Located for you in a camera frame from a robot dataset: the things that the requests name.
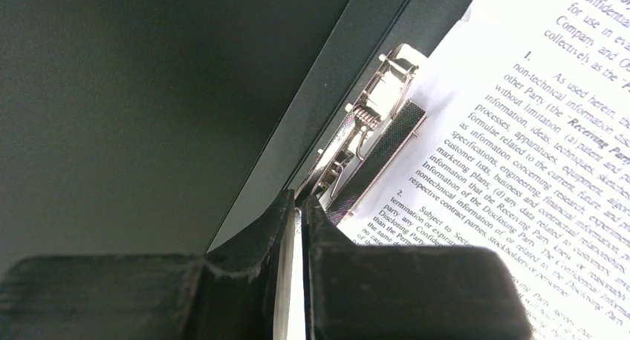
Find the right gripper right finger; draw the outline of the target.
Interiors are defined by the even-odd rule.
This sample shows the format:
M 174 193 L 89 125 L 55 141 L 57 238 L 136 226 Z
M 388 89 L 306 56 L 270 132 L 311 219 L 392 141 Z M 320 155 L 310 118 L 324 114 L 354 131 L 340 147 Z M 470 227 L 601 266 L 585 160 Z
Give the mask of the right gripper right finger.
M 490 249 L 359 246 L 315 197 L 302 204 L 308 339 L 531 339 L 511 275 Z

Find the printed paper sheet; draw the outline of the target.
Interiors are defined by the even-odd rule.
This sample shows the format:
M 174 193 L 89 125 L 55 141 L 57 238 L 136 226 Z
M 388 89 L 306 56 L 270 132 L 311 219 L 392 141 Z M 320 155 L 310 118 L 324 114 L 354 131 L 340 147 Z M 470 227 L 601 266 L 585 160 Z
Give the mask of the printed paper sheet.
M 426 122 L 340 229 L 510 269 L 535 339 L 629 337 L 629 0 L 472 0 Z

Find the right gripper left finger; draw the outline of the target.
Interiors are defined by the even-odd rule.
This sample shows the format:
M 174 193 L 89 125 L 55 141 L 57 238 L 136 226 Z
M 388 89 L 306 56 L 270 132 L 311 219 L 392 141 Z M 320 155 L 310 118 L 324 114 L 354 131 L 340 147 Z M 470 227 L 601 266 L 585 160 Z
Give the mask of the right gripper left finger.
M 295 202 L 205 255 L 26 258 L 1 280 L 3 339 L 285 339 Z

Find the red folder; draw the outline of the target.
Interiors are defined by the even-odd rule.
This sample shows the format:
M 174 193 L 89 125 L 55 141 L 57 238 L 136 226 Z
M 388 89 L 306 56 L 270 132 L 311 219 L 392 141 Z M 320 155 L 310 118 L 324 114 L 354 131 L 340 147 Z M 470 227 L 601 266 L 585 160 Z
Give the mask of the red folder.
M 1 0 L 1 268 L 217 246 L 472 0 Z

